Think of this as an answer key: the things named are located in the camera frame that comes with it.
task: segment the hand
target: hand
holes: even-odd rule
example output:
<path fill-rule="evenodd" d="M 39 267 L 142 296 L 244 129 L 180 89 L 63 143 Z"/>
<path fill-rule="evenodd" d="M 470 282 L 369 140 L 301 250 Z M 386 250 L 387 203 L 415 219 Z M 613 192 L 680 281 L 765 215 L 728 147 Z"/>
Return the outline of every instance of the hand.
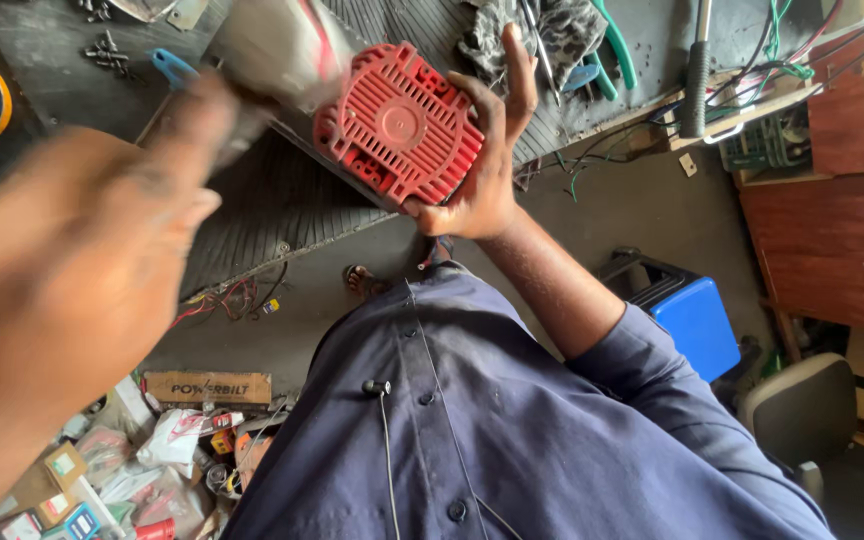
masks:
<path fill-rule="evenodd" d="M 0 397 L 80 408 L 152 350 L 199 224 L 221 203 L 202 185 L 235 107 L 205 73 L 148 150 L 66 129 L 0 182 Z"/>
<path fill-rule="evenodd" d="M 502 32 L 510 95 L 505 103 L 474 77 L 448 73 L 450 83 L 475 103 L 485 142 L 462 185 L 441 206 L 409 198 L 402 206 L 426 237 L 455 235 L 471 240 L 497 237 L 515 220 L 518 205 L 512 191 L 512 149 L 529 125 L 539 97 L 536 61 L 522 45 L 522 30 L 509 23 Z"/>

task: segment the pliers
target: pliers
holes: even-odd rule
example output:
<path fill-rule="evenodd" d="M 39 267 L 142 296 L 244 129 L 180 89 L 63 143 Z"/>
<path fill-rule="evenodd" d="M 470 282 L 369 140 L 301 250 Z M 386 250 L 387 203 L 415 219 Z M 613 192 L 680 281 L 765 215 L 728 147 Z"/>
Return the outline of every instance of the pliers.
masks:
<path fill-rule="evenodd" d="M 608 26 L 606 27 L 606 39 L 611 43 L 612 49 L 615 50 L 615 55 L 618 57 L 618 65 L 622 68 L 622 78 L 625 79 L 625 88 L 632 90 L 639 85 L 639 78 L 636 76 L 636 67 L 632 63 L 632 55 L 629 54 L 629 46 L 625 44 L 625 38 L 622 37 L 622 32 L 618 29 L 616 21 L 612 19 L 609 12 L 606 11 L 605 0 L 589 0 L 592 6 L 602 13 L 602 17 L 606 18 Z M 587 66 L 598 66 L 599 74 L 595 78 L 595 84 L 602 91 L 608 101 L 616 101 L 618 92 L 616 87 L 609 79 L 609 74 L 602 66 L 602 60 L 599 59 L 599 52 L 595 51 L 583 58 Z"/>

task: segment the screw pile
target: screw pile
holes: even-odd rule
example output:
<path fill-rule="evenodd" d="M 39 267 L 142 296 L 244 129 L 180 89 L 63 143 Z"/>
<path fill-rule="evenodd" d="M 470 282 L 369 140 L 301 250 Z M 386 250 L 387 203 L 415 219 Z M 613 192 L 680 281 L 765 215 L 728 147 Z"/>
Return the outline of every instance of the screw pile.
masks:
<path fill-rule="evenodd" d="M 93 0 L 78 0 L 78 6 L 88 12 L 88 22 L 104 22 L 113 18 L 109 13 L 109 3 L 101 0 L 101 4 L 96 4 Z"/>
<path fill-rule="evenodd" d="M 143 87 L 147 86 L 145 80 L 129 69 L 129 55 L 119 53 L 119 47 L 113 41 L 111 31 L 106 30 L 101 33 L 99 40 L 91 47 L 82 49 L 81 53 L 100 68 L 114 69 L 115 76 L 119 79 L 136 81 Z"/>

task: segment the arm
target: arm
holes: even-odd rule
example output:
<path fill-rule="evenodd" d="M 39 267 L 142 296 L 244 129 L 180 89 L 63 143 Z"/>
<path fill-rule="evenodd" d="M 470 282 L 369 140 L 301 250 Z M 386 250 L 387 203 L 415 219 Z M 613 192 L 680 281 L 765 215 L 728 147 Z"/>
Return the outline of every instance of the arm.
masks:
<path fill-rule="evenodd" d="M 512 148 L 535 108 L 536 88 L 512 25 L 502 39 L 512 86 L 505 104 L 478 80 L 449 75 L 475 101 L 486 141 L 445 206 L 406 201 L 417 227 L 426 236 L 476 240 L 528 303 L 567 367 L 608 387 L 803 536 L 828 536 L 815 503 L 769 463 L 672 338 L 606 289 L 516 204 Z"/>
<path fill-rule="evenodd" d="M 148 152 L 68 129 L 0 182 L 0 501 L 175 317 L 186 252 L 220 203 L 201 185 L 233 114 L 203 76 Z"/>

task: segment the camouflage cloth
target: camouflage cloth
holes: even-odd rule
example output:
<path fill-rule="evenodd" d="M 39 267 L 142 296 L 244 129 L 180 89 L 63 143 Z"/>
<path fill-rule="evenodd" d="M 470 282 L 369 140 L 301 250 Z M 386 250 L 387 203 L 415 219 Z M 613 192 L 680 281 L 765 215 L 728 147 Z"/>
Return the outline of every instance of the camouflage cloth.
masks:
<path fill-rule="evenodd" d="M 511 21 L 522 29 L 525 49 L 536 56 L 536 36 L 529 31 L 520 0 L 464 0 L 476 6 L 475 25 L 459 40 L 459 52 L 472 61 L 479 79 L 492 86 L 505 71 L 502 29 Z M 526 0 L 538 22 L 542 43 L 561 91 L 582 57 L 598 49 L 609 25 L 589 0 Z"/>

